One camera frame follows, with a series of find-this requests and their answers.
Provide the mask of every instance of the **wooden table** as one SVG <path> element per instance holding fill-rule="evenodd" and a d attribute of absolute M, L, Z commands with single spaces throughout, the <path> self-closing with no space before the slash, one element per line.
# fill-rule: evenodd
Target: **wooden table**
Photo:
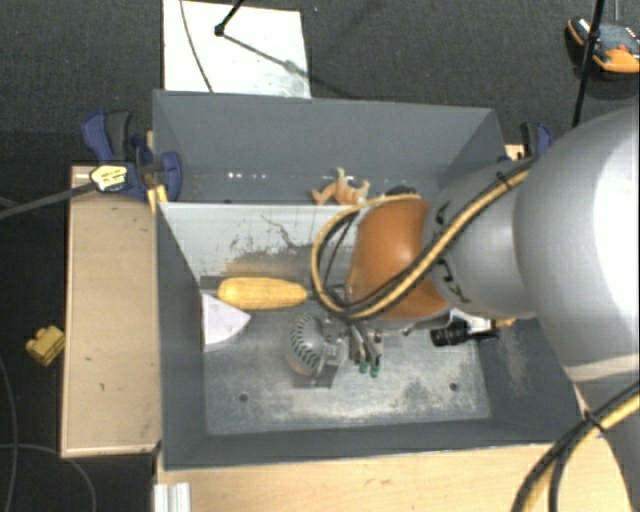
<path fill-rule="evenodd" d="M 73 169 L 73 184 L 88 168 Z M 153 218 L 148 206 L 92 193 L 71 204 L 64 457 L 153 451 L 161 437 Z M 194 512 L 506 511 L 546 446 L 166 473 L 189 482 Z M 628 511 L 608 445 L 582 451 L 563 483 L 563 512 Z M 546 510 L 540 500 L 536 511 Z"/>

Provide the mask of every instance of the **blue clamp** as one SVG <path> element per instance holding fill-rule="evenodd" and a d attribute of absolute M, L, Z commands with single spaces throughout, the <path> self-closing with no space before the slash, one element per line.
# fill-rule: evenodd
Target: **blue clamp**
<path fill-rule="evenodd" d="M 551 130 L 542 123 L 520 124 L 525 157 L 537 157 L 544 153 L 553 142 Z"/>
<path fill-rule="evenodd" d="M 128 112 L 107 114 L 98 110 L 92 113 L 80 124 L 84 143 L 95 153 L 100 164 L 118 162 L 126 166 L 128 185 L 120 194 L 145 202 L 150 187 L 144 182 L 144 175 L 162 172 L 168 199 L 177 200 L 182 185 L 182 168 L 177 153 L 163 153 L 160 162 L 154 162 L 153 152 L 140 135 L 128 137 L 130 118 Z M 129 148 L 134 153 L 131 158 L 127 158 Z"/>

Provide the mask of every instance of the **black floor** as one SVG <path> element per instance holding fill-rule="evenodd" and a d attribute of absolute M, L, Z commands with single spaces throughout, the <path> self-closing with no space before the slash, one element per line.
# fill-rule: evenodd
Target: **black floor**
<path fill-rule="evenodd" d="M 578 79 L 566 20 L 590 17 L 591 0 L 308 0 L 247 5 L 303 12 L 312 94 L 492 107 L 507 142 L 522 121 L 560 136 L 570 127 Z M 640 3 L 620 0 L 638 30 Z M 162 86 L 160 0 L 4 0 L 0 11 L 0 197 L 28 201 L 64 189 L 73 160 L 91 154 L 79 121 L 96 108 L 129 110 L 151 127 L 150 92 Z M 605 19 L 612 19 L 613 1 Z M 593 81 L 583 119 L 637 102 L 638 80 Z M 0 222 L 0 355 L 11 379 L 20 442 L 56 448 L 61 362 L 24 352 L 35 330 L 64 327 L 64 206 Z M 11 440 L 0 384 L 0 444 Z M 0 453 L 0 506 L 10 475 Z M 149 506 L 151 458 L 83 460 L 100 511 Z M 73 468 L 21 451 L 14 511 L 90 510 Z"/>

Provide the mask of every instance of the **gray bin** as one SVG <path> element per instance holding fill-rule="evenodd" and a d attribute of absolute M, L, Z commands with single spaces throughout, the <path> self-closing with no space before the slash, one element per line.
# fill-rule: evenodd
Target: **gray bin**
<path fill-rule="evenodd" d="M 347 364 L 331 389 L 301 388 L 283 357 L 313 301 L 254 314 L 230 346 L 202 352 L 200 293 L 219 277 L 309 285 L 310 244 L 338 208 L 311 206 L 308 192 L 332 169 L 373 194 L 406 183 L 431 199 L 501 156 L 492 111 L 156 92 L 154 144 L 185 172 L 180 202 L 157 216 L 166 469 L 548 442 L 579 419 L 535 321 L 445 349 L 426 332 L 392 336 L 377 379 Z M 344 275 L 348 258 L 335 267 Z"/>

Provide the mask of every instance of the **black cable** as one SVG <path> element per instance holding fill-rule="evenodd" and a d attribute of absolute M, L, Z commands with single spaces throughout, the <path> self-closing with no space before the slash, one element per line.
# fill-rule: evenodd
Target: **black cable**
<path fill-rule="evenodd" d="M 615 408 L 617 405 L 621 404 L 625 400 L 631 398 L 635 393 L 639 390 L 639 382 L 632 384 L 628 388 L 626 388 L 622 393 L 617 395 L 613 400 L 609 401 L 604 407 L 598 409 L 595 413 L 588 413 L 586 415 L 585 421 L 581 425 L 581 429 L 572 437 L 572 439 L 565 445 L 563 450 L 558 455 L 556 460 L 556 465 L 553 468 L 553 473 L 551 475 L 551 482 L 549 484 L 549 512 L 558 512 L 558 501 L 560 497 L 560 482 L 562 480 L 562 475 L 564 474 L 564 470 L 567 466 L 567 462 L 573 455 L 575 449 L 577 448 L 579 441 L 587 434 L 587 432 L 593 428 L 594 426 L 598 428 L 602 433 L 604 433 L 604 429 L 600 425 L 600 421 L 603 416 L 606 415 L 609 410 Z"/>
<path fill-rule="evenodd" d="M 9 410 L 11 414 L 11 437 L 12 444 L 7 445 L 7 448 L 12 449 L 11 457 L 11 477 L 9 478 L 9 487 L 7 490 L 7 500 L 4 505 L 4 512 L 11 510 L 11 502 L 13 501 L 13 491 L 16 487 L 16 477 L 18 474 L 18 414 L 16 413 L 16 403 L 13 399 L 13 389 L 11 388 L 11 381 L 9 380 L 9 373 L 7 367 L 4 365 L 4 360 L 0 355 L 0 371 L 2 371 L 2 378 L 4 380 L 4 386 L 7 390 L 7 399 L 9 400 Z"/>
<path fill-rule="evenodd" d="M 14 206 L 18 206 L 20 203 L 16 203 L 11 199 L 7 199 L 6 197 L 0 197 L 0 206 L 3 208 L 13 208 Z"/>
<path fill-rule="evenodd" d="M 369 294 L 367 297 L 364 297 L 356 302 L 353 302 L 351 304 L 348 305 L 344 305 L 344 304 L 338 304 L 340 307 L 344 308 L 344 311 L 342 312 L 335 312 L 335 311 L 330 311 L 330 314 L 333 316 L 336 316 L 337 318 L 341 318 L 343 320 L 348 320 L 349 317 L 351 315 L 354 314 L 358 314 L 361 311 L 364 311 L 366 309 L 368 309 L 369 307 L 371 307 L 373 304 L 380 302 L 381 300 L 384 300 L 386 297 L 389 296 L 389 294 L 391 294 L 393 292 L 393 290 L 395 289 L 396 285 L 400 282 L 402 282 L 404 279 L 406 279 L 419 265 L 420 262 L 424 259 L 424 257 L 433 249 L 433 247 L 435 246 L 435 244 L 439 241 L 439 239 L 441 238 L 441 236 L 446 233 L 451 226 L 460 218 L 461 215 L 463 215 L 465 213 L 465 211 L 467 210 L 467 208 L 473 204 L 474 202 L 478 201 L 480 198 L 484 197 L 486 194 L 488 194 L 489 192 L 491 192 L 493 189 L 495 189 L 497 186 L 501 186 L 504 184 L 505 180 L 508 180 L 512 177 L 514 177 L 515 175 L 519 174 L 520 172 L 524 172 L 525 170 L 527 170 L 533 163 L 532 159 L 529 159 L 525 162 L 522 162 L 521 164 L 517 165 L 516 167 L 514 167 L 511 171 L 509 171 L 506 174 L 500 174 L 500 177 L 496 177 L 496 181 L 494 181 L 493 183 L 491 183 L 490 185 L 488 185 L 487 187 L 485 187 L 485 189 L 483 189 L 482 191 L 480 191 L 475 197 L 473 197 L 467 204 L 465 204 L 452 218 L 451 220 L 442 227 L 442 229 L 440 230 L 440 233 L 437 237 L 435 237 L 430 243 L 428 243 L 423 250 L 421 251 L 421 253 L 414 259 L 414 261 L 407 266 L 402 272 L 400 272 L 399 274 L 391 277 L 388 281 L 386 281 L 385 283 L 383 283 L 379 288 L 377 288 L 376 290 L 374 290 L 374 292 L 372 292 L 371 294 Z M 462 230 L 460 231 L 460 233 L 462 233 L 464 231 L 464 229 L 466 229 L 466 227 L 475 219 L 478 217 L 478 215 L 480 215 L 483 210 L 479 210 L 473 217 L 471 217 L 467 224 L 462 228 Z M 338 225 L 342 225 L 342 221 L 339 222 L 338 224 L 336 224 L 336 226 L 334 226 L 334 228 L 337 228 Z M 325 239 L 323 240 L 323 242 L 320 245 L 320 248 L 318 250 L 318 266 L 320 266 L 320 261 L 322 258 L 322 250 L 324 249 L 324 247 L 326 246 L 326 243 L 329 241 L 329 239 L 335 235 L 335 233 L 337 232 L 337 229 L 332 229 L 329 231 L 329 233 L 327 233 L 327 236 L 325 237 Z M 443 249 L 443 252 L 445 250 L 447 250 L 449 248 L 449 246 L 445 247 Z M 419 284 L 426 276 L 427 274 L 431 271 L 431 269 L 433 268 L 433 265 L 435 263 L 437 263 L 438 259 L 435 258 L 433 263 L 427 267 L 420 275 L 420 277 L 416 280 L 414 286 L 409 287 L 404 293 L 402 293 L 401 295 L 399 295 L 395 300 L 393 300 L 392 302 L 390 302 L 384 309 L 378 311 L 377 313 L 373 313 L 369 316 L 362 317 L 359 318 L 359 320 L 365 320 L 367 318 L 375 318 L 381 314 L 383 314 L 385 311 L 388 311 L 389 309 L 393 308 L 394 306 L 396 306 L 400 301 L 402 301 L 409 293 L 411 293 L 411 291 L 415 288 L 415 286 L 417 284 Z"/>
<path fill-rule="evenodd" d="M 200 62 L 200 58 L 198 57 L 198 52 L 196 51 L 196 47 L 193 44 L 193 40 L 191 39 L 191 31 L 189 30 L 189 25 L 187 24 L 187 17 L 184 13 L 184 0 L 178 0 L 180 3 L 180 16 L 182 17 L 182 24 L 184 25 L 184 32 L 187 35 L 187 41 L 189 41 L 189 46 L 191 47 L 191 53 L 193 54 L 193 58 L 198 65 L 198 69 L 200 70 L 200 74 L 202 75 L 202 79 L 204 83 L 207 85 L 207 89 L 209 92 L 213 94 L 213 88 L 209 83 L 209 79 L 207 78 L 207 74 L 204 72 L 204 68 L 202 67 L 202 63 Z"/>
<path fill-rule="evenodd" d="M 13 493 L 16 486 L 16 477 L 18 474 L 18 451 L 19 450 L 33 450 L 44 453 L 49 453 L 52 455 L 58 456 L 58 452 L 52 450 L 51 448 L 47 448 L 46 446 L 40 446 L 36 444 L 29 443 L 19 443 L 18 442 L 18 414 L 16 412 L 16 404 L 13 398 L 13 389 L 11 387 L 11 381 L 9 380 L 9 374 L 7 373 L 7 368 L 4 364 L 4 360 L 0 355 L 0 373 L 2 373 L 2 378 L 4 380 L 5 389 L 7 391 L 7 399 L 9 400 L 9 409 L 11 413 L 11 425 L 12 425 L 12 437 L 13 442 L 9 444 L 0 444 L 0 450 L 12 450 L 12 464 L 11 464 L 11 477 L 9 479 L 9 488 L 7 491 L 7 500 L 5 503 L 4 511 L 10 512 L 11 510 L 11 502 L 13 501 Z M 89 490 L 89 494 L 91 495 L 91 510 L 92 512 L 97 512 L 98 510 L 98 500 L 96 497 L 96 490 L 91 482 L 91 478 L 89 475 L 82 469 L 82 467 L 73 459 L 67 459 L 64 462 L 71 464 L 76 471 L 80 474 L 80 476 L 84 479 L 87 484 L 87 489 Z"/>
<path fill-rule="evenodd" d="M 415 187 L 409 187 L 407 185 L 397 185 L 390 190 L 387 190 L 384 195 L 385 196 L 397 196 L 400 194 L 417 194 L 418 191 Z"/>
<path fill-rule="evenodd" d="M 43 206 L 49 206 L 55 203 L 59 203 L 61 201 L 67 201 L 74 197 L 81 196 L 83 194 L 87 194 L 88 192 L 95 192 L 95 191 L 96 191 L 96 186 L 93 182 L 85 183 L 84 185 L 80 185 L 79 187 L 74 187 L 72 189 L 65 190 L 64 192 L 58 192 L 57 194 L 43 197 L 42 199 L 36 199 L 35 201 L 31 201 L 29 203 L 20 204 L 12 208 L 7 208 L 6 210 L 2 210 L 0 211 L 0 220 L 13 217 L 14 215 L 18 215 L 20 213 L 26 213 L 31 210 L 35 210 L 37 208 L 42 208 Z"/>
<path fill-rule="evenodd" d="M 573 443 L 578 444 L 578 441 L 584 437 L 584 435 L 594 427 L 593 421 L 602 421 L 602 419 L 609 413 L 612 408 L 619 406 L 631 398 L 634 394 L 638 393 L 640 382 L 636 382 L 633 385 L 625 388 L 621 393 L 616 395 L 613 399 L 607 402 L 604 406 L 584 419 L 580 423 L 576 424 L 571 430 L 565 433 L 556 443 L 547 450 L 542 457 L 538 460 L 536 465 L 529 471 L 524 481 L 518 489 L 518 493 L 513 502 L 511 512 L 523 512 L 524 506 L 527 502 L 529 494 L 535 487 L 536 483 L 543 475 L 545 470 L 553 463 L 558 461 L 560 455 Z"/>
<path fill-rule="evenodd" d="M 357 215 L 354 215 L 349 219 L 349 222 L 347 222 L 346 226 L 342 230 L 342 233 L 340 234 L 340 238 L 338 239 L 335 247 L 333 248 L 333 252 L 331 253 L 331 257 L 329 258 L 329 263 L 327 264 L 327 270 L 325 271 L 325 274 L 324 274 L 324 281 L 322 283 L 322 286 L 324 287 L 327 286 L 327 281 L 329 280 L 329 273 L 331 272 L 333 261 L 336 259 L 336 254 L 338 253 L 338 249 L 342 245 L 342 242 L 344 242 L 344 239 L 347 236 L 347 233 L 349 232 L 349 230 L 351 229 L 351 226 L 353 226 L 353 223 L 356 220 L 356 218 L 357 218 Z"/>
<path fill-rule="evenodd" d="M 8 450 L 10 448 L 13 448 L 13 444 L 0 444 L 0 450 Z M 18 448 L 20 450 L 32 450 L 32 451 L 37 451 L 42 453 L 48 453 L 50 455 L 55 455 L 56 457 L 58 457 L 57 451 L 52 450 L 51 448 L 47 448 L 46 446 L 40 446 L 39 444 L 20 443 L 18 444 Z M 96 496 L 96 490 L 93 486 L 93 482 L 91 482 L 91 478 L 89 477 L 89 475 L 87 475 L 87 472 L 84 469 L 82 469 L 82 466 L 80 466 L 80 464 L 78 464 L 73 459 L 63 459 L 62 462 L 70 464 L 82 477 L 85 484 L 87 485 L 87 489 L 89 490 L 89 494 L 91 496 L 91 511 L 97 512 L 98 498 Z"/>
<path fill-rule="evenodd" d="M 238 12 L 238 9 L 240 9 L 240 6 L 244 3 L 244 1 L 245 0 L 237 0 L 234 6 L 229 11 L 229 14 L 227 14 L 225 18 L 215 26 L 213 33 L 217 37 L 224 36 L 224 29 L 226 28 L 227 23 L 229 23 L 231 21 L 231 18 L 235 16 L 236 12 Z"/>

